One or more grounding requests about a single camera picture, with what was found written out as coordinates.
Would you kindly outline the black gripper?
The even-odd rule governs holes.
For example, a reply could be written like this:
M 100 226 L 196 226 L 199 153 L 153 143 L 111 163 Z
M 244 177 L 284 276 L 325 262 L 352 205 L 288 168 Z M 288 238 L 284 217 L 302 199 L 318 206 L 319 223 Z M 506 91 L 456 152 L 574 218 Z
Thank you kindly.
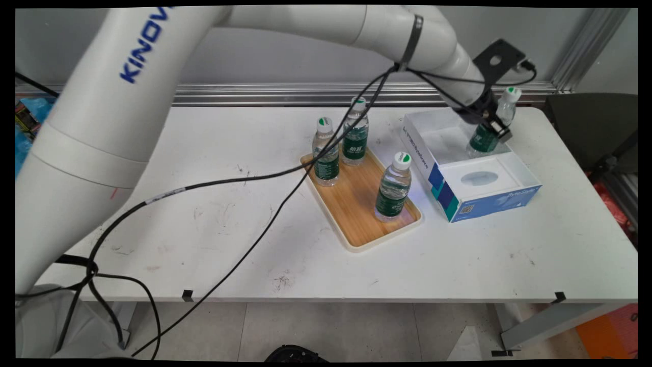
M 467 124 L 484 125 L 500 142 L 507 142 L 512 138 L 508 125 L 498 116 L 498 100 L 492 90 L 486 90 L 471 105 L 458 109 L 458 115 Z

